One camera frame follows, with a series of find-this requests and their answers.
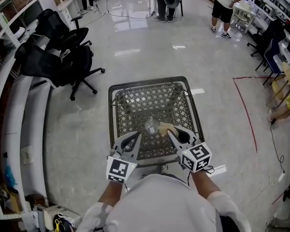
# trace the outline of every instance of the gray floor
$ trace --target gray floor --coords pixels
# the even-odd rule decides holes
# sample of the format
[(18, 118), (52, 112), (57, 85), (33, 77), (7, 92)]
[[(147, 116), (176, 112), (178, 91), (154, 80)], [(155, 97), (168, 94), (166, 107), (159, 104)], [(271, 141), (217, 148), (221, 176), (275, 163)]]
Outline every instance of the gray floor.
[[(106, 0), (98, 2), (106, 11)], [(205, 140), (213, 151), (212, 165), (225, 165), (226, 172), (212, 179), (229, 194), (250, 221), (253, 231), (264, 231), (266, 221), (284, 208), (282, 199), (272, 202), (290, 184), (290, 118), (273, 127), (278, 154), (284, 154), (286, 176), (281, 182), (262, 79), (236, 79), (256, 137), (258, 152), (241, 97), (233, 78), (259, 76), (260, 62), (252, 58), (252, 42), (240, 31), (230, 32), (231, 40), (209, 30), (212, 4), (206, 0), (183, 0), (184, 17), (162, 24), (154, 18), (131, 19), (99, 12), (87, 13), (81, 25), (88, 24), (95, 56), (92, 68), (103, 67), (105, 74), (87, 78), (97, 90), (93, 95), (81, 85), (76, 100), (70, 101), (71, 86), (53, 90), (45, 139), (46, 183), (49, 198), (81, 215), (95, 203), (107, 185), (106, 156), (110, 151), (108, 131), (108, 88), (110, 85), (150, 78), (183, 75), (194, 95)], [(144, 18), (150, 14), (146, 0), (108, 0), (115, 15)], [(187, 172), (178, 164), (170, 172), (186, 181)], [(128, 187), (142, 172), (135, 171)]]

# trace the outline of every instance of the black sneaker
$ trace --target black sneaker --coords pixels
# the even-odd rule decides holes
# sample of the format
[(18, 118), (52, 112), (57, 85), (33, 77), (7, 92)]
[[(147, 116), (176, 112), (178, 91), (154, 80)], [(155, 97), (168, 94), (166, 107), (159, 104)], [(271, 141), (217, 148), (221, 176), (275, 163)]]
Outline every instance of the black sneaker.
[(160, 16), (157, 16), (157, 19), (162, 22), (162, 23), (165, 23), (165, 18), (161, 18)]
[(226, 39), (230, 39), (231, 38), (231, 36), (228, 33), (226, 33), (226, 34), (222, 33), (221, 36), (223, 38), (226, 38)]
[(213, 28), (213, 26), (209, 26), (209, 29), (211, 30), (212, 33), (216, 33), (216, 29)]

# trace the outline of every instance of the black office chair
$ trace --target black office chair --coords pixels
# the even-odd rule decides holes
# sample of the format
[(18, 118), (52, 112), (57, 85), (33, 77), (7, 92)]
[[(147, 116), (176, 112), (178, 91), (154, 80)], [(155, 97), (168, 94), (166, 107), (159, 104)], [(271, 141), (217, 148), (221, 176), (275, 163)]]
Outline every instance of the black office chair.
[(284, 33), (284, 26), (282, 25), (279, 19), (271, 21), (266, 31), (262, 35), (259, 34), (260, 30), (261, 29), (258, 30), (258, 33), (252, 35), (252, 39), (255, 41), (255, 43), (257, 43), (257, 45), (247, 43), (247, 46), (252, 46), (253, 48), (256, 49), (254, 53), (250, 54), (252, 57), (256, 53), (260, 53), (264, 60), (265, 50), (269, 46), (271, 40), (274, 39), (279, 42), (283, 40), (286, 37), (286, 35)]
[(58, 12), (54, 12), (51, 9), (42, 11), (37, 17), (39, 24), (35, 32), (50, 39), (45, 50), (54, 48), (58, 51), (65, 51), (86, 45), (87, 43), (91, 45), (91, 41), (86, 41), (81, 44), (88, 34), (88, 28), (79, 28), (78, 20), (81, 18), (82, 16), (78, 16), (71, 19), (71, 21), (75, 21), (76, 29), (70, 31), (67, 25), (61, 20)]
[(73, 85), (71, 101), (75, 100), (75, 92), (83, 82), (96, 94), (97, 91), (85, 80), (91, 74), (105, 69), (90, 70), (92, 64), (91, 50), (89, 46), (80, 46), (69, 53), (61, 62), (60, 57), (42, 50), (34, 45), (23, 43), (17, 49), (15, 58), (21, 60), (20, 73), (27, 76), (44, 77), (52, 81), (56, 86)]

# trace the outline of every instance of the black lattice table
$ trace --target black lattice table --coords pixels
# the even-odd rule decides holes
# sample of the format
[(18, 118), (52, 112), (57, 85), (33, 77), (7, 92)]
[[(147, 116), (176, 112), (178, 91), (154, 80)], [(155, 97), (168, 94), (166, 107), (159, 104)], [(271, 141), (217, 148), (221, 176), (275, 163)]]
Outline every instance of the black lattice table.
[[(198, 113), (186, 78), (182, 76), (113, 85), (109, 88), (109, 126), (111, 146), (115, 138), (139, 131), (142, 141), (139, 167), (157, 165), (149, 159), (176, 154), (167, 136), (149, 134), (145, 123), (153, 118), (196, 132), (204, 142)], [(175, 162), (175, 158), (163, 163)]]

